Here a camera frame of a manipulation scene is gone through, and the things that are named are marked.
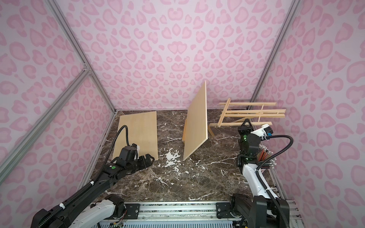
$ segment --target pink wallpaper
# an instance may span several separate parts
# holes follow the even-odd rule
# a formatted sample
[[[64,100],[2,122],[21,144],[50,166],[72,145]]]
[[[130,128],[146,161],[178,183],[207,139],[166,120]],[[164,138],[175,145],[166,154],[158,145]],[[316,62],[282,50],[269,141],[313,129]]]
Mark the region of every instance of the pink wallpaper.
[[[111,118],[87,78],[46,131],[0,186],[0,226],[29,227],[77,189]]]
[[[304,1],[259,100],[287,109],[276,169],[307,228],[365,227],[364,72],[365,1]]]
[[[42,0],[0,2],[0,164],[82,68]]]
[[[116,108],[249,100],[291,0],[60,0]]]

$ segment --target metal bracket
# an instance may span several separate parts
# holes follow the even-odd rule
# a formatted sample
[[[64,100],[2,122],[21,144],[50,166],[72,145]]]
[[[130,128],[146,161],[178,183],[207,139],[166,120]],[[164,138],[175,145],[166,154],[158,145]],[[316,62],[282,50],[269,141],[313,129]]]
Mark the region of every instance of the metal bracket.
[[[216,203],[217,218],[219,219],[231,219],[234,218],[231,215],[231,204],[230,203]]]
[[[127,208],[127,213],[124,219],[138,219],[140,204],[124,204]]]

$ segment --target colored wires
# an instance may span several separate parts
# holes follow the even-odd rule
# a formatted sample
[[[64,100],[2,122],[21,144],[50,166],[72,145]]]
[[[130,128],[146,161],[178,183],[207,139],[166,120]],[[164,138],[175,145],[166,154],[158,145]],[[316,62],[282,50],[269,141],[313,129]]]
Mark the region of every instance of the colored wires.
[[[268,148],[264,145],[259,146],[259,152],[257,153],[257,161],[258,163],[263,163],[268,157],[270,157],[273,153],[268,150]],[[276,158],[271,159],[270,161],[267,161],[261,168],[262,169],[270,169],[273,168]]]
[[[125,212],[124,212],[124,214],[122,215],[122,217],[119,219],[119,221],[118,222],[116,222],[116,223],[114,223],[114,225],[118,225],[122,220],[123,220],[123,218],[124,218],[124,216],[127,214],[127,211],[128,210],[126,210]]]

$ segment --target upright wooden board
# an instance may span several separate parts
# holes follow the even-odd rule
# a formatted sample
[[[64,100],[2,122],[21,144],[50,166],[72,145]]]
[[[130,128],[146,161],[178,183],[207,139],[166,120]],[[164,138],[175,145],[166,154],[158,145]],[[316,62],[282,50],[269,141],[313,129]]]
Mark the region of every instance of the upright wooden board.
[[[120,116],[118,129],[123,125],[128,127],[129,143],[135,143],[140,147],[138,156],[150,154],[158,160],[156,112]],[[113,158],[118,157],[126,145],[126,131],[122,130],[115,142]]]
[[[204,82],[188,108],[185,126],[184,159],[208,139],[207,83]]]

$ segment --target brown marble surface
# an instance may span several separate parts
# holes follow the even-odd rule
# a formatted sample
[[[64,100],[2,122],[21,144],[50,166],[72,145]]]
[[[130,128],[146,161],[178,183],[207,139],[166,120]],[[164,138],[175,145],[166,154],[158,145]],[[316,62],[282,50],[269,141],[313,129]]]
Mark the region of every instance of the brown marble surface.
[[[148,111],[118,112],[92,176],[109,151],[119,116],[140,112]],[[208,110],[208,122],[218,122],[221,112]],[[252,196],[246,179],[235,166],[239,153],[237,127],[212,128],[215,137],[208,135],[208,140],[183,161],[181,137],[186,116],[187,110],[157,111],[158,161],[146,170],[126,176],[97,200],[111,193],[118,194],[125,201],[229,200],[233,193]],[[264,176],[272,186],[268,171]]]

